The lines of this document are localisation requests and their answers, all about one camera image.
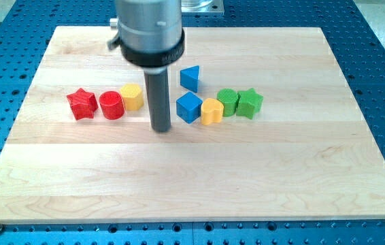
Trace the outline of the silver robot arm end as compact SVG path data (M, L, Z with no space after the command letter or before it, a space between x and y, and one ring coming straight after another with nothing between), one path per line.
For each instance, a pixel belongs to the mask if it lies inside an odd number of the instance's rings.
M184 53L180 0L115 0L117 34L107 43L140 67L164 67Z

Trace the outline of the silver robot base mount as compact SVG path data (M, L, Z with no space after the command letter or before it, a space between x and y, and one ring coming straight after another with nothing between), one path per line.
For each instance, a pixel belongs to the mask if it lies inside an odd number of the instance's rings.
M223 0L182 0L183 16L222 16Z

